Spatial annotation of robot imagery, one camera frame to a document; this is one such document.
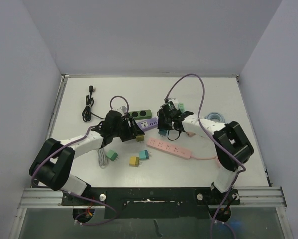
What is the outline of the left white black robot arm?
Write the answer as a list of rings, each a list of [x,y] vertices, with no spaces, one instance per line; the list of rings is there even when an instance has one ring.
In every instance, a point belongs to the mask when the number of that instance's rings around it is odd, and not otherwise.
[[[63,141],[46,140],[29,169],[31,185],[71,193],[75,201],[84,205],[91,198],[90,185],[70,174],[74,159],[106,147],[114,138],[122,142],[143,141],[144,135],[132,116],[110,110],[105,120],[90,126],[82,136]]]

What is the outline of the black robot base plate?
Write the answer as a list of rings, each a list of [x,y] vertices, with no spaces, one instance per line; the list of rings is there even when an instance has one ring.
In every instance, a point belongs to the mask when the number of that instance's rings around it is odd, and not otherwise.
[[[213,216],[218,206],[227,212],[240,205],[238,190],[229,194],[210,187],[162,188],[93,188],[81,198],[64,193],[63,206],[92,206],[98,200],[105,203],[104,218],[111,219],[174,219]]]

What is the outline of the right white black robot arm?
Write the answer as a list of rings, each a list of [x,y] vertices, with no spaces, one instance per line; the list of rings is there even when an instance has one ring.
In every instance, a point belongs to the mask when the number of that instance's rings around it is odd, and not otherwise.
[[[181,112],[172,101],[168,101],[158,110],[158,129],[191,132],[207,137],[214,143],[221,167],[213,182],[215,188],[211,191],[211,197],[218,204],[227,200],[228,190],[234,185],[238,175],[246,171],[244,164],[254,153],[240,124],[235,121],[213,122],[190,111]]]

